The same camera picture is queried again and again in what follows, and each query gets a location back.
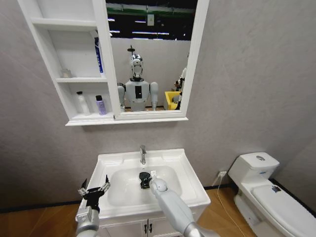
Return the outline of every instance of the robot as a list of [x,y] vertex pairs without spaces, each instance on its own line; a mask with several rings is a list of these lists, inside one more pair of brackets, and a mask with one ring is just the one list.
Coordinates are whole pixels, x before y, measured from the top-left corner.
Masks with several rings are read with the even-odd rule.
[[187,68],[185,67],[180,75],[179,79],[175,81],[174,86],[176,87],[176,91],[183,91],[184,81],[187,75]]
[[158,84],[157,82],[148,83],[142,78],[143,58],[139,54],[133,54],[135,49],[131,46],[128,51],[132,52],[130,57],[130,66],[132,77],[124,85],[118,85],[119,103],[122,111],[125,111],[124,97],[131,104],[132,111],[144,111],[147,99],[151,96],[153,111],[156,110],[158,102]]
[[[151,171],[148,174],[146,181],[153,195],[158,200],[163,213],[166,215],[170,224],[175,230],[183,234],[184,237],[220,237],[216,232],[201,228],[193,219],[193,215],[189,207],[182,201],[182,199],[171,189],[168,188],[167,183],[159,178],[156,178],[156,171]],[[77,237],[96,237],[99,228],[100,211],[98,207],[98,200],[110,187],[110,182],[107,181],[105,185],[99,188],[80,189],[79,192],[83,198],[87,199],[87,207],[82,211],[78,211],[82,215],[78,217],[77,214]]]

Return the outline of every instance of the white bottle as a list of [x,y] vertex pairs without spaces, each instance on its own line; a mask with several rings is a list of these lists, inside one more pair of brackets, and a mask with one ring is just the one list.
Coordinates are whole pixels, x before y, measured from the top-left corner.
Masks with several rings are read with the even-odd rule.
[[79,99],[83,114],[86,116],[90,115],[91,113],[90,113],[88,104],[87,104],[87,102],[82,94],[82,91],[77,91],[77,95],[78,95],[78,99]]

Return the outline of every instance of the flush button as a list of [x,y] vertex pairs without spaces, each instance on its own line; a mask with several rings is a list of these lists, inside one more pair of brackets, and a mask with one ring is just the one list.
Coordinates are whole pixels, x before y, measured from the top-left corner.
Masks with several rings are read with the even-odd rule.
[[261,156],[256,156],[256,158],[258,159],[258,160],[261,160],[261,161],[265,161],[266,159],[264,159],[263,157],[261,157]]

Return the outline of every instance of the toilet lid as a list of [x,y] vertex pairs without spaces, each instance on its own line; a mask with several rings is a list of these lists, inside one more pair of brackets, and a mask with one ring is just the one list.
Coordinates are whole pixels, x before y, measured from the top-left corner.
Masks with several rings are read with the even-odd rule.
[[254,188],[252,194],[294,236],[316,236],[316,218],[280,187],[264,185]]

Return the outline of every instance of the purple bottle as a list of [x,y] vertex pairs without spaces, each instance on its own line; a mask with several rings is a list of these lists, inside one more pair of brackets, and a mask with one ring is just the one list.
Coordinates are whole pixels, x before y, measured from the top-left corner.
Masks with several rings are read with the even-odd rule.
[[99,115],[106,115],[107,111],[105,109],[105,105],[101,95],[96,95],[95,98],[97,99],[97,106],[99,108]]

